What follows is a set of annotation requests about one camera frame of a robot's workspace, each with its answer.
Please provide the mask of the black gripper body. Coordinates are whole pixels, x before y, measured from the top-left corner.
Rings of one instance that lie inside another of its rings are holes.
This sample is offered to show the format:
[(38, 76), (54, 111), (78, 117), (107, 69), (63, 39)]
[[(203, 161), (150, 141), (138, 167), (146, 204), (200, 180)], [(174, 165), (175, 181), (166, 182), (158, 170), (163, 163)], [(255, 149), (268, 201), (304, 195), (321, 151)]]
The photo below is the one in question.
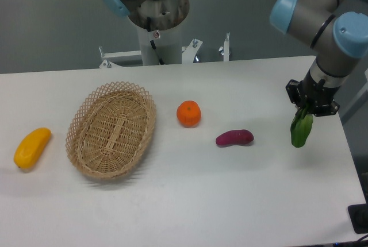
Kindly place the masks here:
[(334, 101), (334, 95), (339, 88), (328, 88), (326, 85), (326, 79), (315, 80), (310, 72), (301, 81), (290, 80), (285, 88), (290, 102), (297, 108), (296, 115), (304, 110), (314, 116), (335, 115), (340, 108)]

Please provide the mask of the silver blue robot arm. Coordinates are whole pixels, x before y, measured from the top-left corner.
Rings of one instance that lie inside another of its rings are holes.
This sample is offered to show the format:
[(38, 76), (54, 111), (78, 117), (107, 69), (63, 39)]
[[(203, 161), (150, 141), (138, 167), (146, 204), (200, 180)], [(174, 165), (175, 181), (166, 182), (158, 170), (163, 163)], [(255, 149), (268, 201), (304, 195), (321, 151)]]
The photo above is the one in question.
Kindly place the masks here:
[[(334, 96), (357, 62), (367, 55), (367, 16), (334, 11), (344, 0), (277, 0), (270, 23), (317, 52), (302, 81), (286, 91), (299, 110), (317, 117), (339, 110)], [(189, 0), (103, 0), (115, 15), (128, 17), (139, 33), (144, 65), (181, 64), (193, 57), (183, 50), (179, 27), (189, 13)]]

